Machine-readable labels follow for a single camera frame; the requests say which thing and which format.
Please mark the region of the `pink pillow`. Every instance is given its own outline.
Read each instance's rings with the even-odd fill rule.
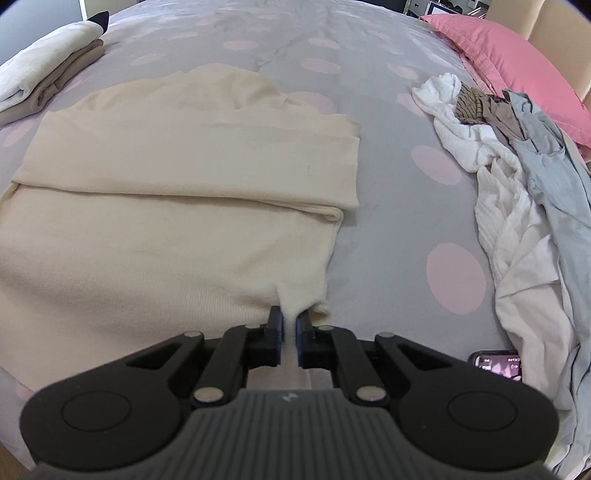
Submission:
[[[577,143],[591,147],[591,115],[560,72],[503,25],[465,15],[422,17],[452,40],[492,90],[525,92]]]

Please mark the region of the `logo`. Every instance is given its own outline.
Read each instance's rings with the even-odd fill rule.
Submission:
[[[289,392],[287,395],[282,395],[281,398],[286,402],[291,403],[297,400],[299,397],[295,393]]]

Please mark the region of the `pile of clothes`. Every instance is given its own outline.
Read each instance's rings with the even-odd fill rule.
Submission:
[[[60,27],[0,66],[0,127],[40,112],[81,70],[105,54],[109,13]]]
[[[495,310],[524,382],[558,411],[546,463],[571,480],[591,457],[591,177],[577,145],[528,95],[503,94],[450,73],[413,89],[444,148],[477,174]]]

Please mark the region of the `smartphone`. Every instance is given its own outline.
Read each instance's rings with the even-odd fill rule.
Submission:
[[[521,382],[521,358],[510,350],[474,352],[468,360],[475,367]]]

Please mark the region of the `phone screen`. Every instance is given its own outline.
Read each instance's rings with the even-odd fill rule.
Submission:
[[[481,352],[475,357],[474,364],[478,368],[512,380],[521,381],[521,359],[514,353]]]

